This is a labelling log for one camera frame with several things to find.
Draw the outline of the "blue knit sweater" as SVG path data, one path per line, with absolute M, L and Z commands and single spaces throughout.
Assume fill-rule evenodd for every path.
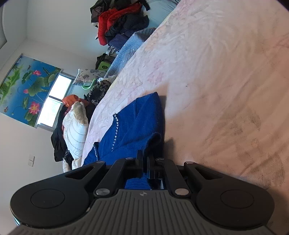
M 139 97 L 113 114 L 113 122 L 103 138 L 95 142 L 85 165 L 104 161 L 113 165 L 119 159 L 143 157 L 159 158 L 164 146 L 164 115 L 157 92 Z

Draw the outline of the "dark clothes pile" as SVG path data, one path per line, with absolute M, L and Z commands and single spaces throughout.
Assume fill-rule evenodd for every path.
M 91 23 L 98 28 L 98 18 L 101 13 L 112 8 L 122 10 L 130 4 L 140 3 L 142 8 L 149 11 L 150 7 L 147 1 L 97 1 L 91 8 Z M 128 39 L 137 31 L 143 30 L 149 25 L 149 18 L 144 15 L 142 8 L 138 13 L 129 13 L 121 16 L 113 26 L 105 33 L 105 39 L 109 46 L 120 50 Z

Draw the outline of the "black garment by duvet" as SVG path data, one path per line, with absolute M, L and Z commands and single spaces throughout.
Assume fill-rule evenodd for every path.
M 62 106 L 58 118 L 57 124 L 51 135 L 51 143 L 54 148 L 54 160 L 55 162 L 60 162 L 63 160 L 65 156 L 65 152 L 67 150 L 67 146 L 65 140 L 63 138 L 63 130 L 62 130 L 62 123 L 65 117 L 65 112 L 67 111 L 67 107 L 65 105 Z

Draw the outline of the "white quilted duvet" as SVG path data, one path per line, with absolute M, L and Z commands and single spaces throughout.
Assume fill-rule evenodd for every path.
M 63 119 L 63 137 L 72 155 L 72 170 L 81 167 L 84 145 L 88 133 L 88 118 L 83 102 L 75 102 Z

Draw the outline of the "window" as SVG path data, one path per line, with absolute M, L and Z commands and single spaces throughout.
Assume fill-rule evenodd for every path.
M 66 73 L 57 76 L 43 104 L 36 127 L 53 131 L 63 106 L 62 99 L 72 90 L 73 81 L 74 77 Z

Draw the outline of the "orange garment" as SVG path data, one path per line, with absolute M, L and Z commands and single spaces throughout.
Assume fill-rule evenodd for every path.
M 72 105 L 74 105 L 74 103 L 76 102 L 82 102 L 85 107 L 89 105 L 89 102 L 87 100 L 79 98 L 77 95 L 68 95 L 67 97 L 62 99 L 62 102 L 67 108 L 71 108 Z

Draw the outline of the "lotus print roller blind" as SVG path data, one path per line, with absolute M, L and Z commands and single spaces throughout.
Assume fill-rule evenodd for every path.
M 1 113 L 36 127 L 61 69 L 21 54 L 1 83 Z

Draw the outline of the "leopard print garment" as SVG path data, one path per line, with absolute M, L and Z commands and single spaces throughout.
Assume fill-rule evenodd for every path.
M 100 103 L 100 101 L 104 98 L 110 86 L 111 82 L 109 82 L 108 80 L 102 80 L 96 83 L 96 85 L 92 87 L 91 91 L 88 94 L 89 102 L 97 106 Z

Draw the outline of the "floral pillow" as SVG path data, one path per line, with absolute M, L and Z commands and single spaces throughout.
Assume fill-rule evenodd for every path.
M 78 69 L 78 74 L 72 84 L 76 86 L 89 87 L 93 81 L 100 77 L 104 77 L 105 74 L 105 70 Z

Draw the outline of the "pink floral bedspread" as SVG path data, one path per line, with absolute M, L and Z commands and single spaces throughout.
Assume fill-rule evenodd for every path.
M 288 11 L 278 1 L 181 1 L 94 111 L 83 154 L 138 97 L 165 98 L 165 150 L 262 186 L 288 232 Z

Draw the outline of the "green plastic stool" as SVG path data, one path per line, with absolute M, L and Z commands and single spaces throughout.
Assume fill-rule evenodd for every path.
M 101 62 L 99 67 L 94 70 L 86 70 L 84 72 L 84 81 L 81 86 L 84 90 L 88 90 L 93 86 L 93 84 L 97 81 L 98 78 L 105 76 L 106 72 L 110 68 L 111 64 L 107 62 Z

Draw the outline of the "light blue fleece blanket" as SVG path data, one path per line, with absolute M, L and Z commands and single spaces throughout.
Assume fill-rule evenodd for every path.
M 146 28 L 135 32 L 128 41 L 124 44 L 122 49 L 118 52 L 115 60 L 109 67 L 104 78 L 109 78 L 111 76 L 117 76 L 121 70 L 125 67 L 127 62 L 135 54 L 135 52 L 140 48 L 140 46 L 150 37 L 150 35 L 156 30 L 153 28 Z

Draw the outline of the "red garment on pile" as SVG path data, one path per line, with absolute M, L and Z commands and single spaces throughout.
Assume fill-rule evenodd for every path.
M 129 13 L 140 12 L 142 5 L 140 3 L 130 4 L 127 8 L 117 10 L 112 8 L 100 14 L 98 18 L 98 40 L 100 45 L 105 46 L 107 43 L 105 33 L 113 26 L 113 24 L 123 15 Z

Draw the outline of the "grey bundled bedding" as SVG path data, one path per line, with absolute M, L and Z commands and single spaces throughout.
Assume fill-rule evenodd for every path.
M 143 7 L 142 12 L 149 18 L 148 28 L 157 28 L 164 19 L 176 8 L 179 0 L 153 0 L 147 1 L 149 11 Z

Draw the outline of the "white wall switch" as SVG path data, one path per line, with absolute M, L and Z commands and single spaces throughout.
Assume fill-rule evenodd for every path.
M 35 162 L 35 156 L 29 155 L 29 157 L 28 157 L 28 165 L 33 167 L 34 166 L 34 162 Z

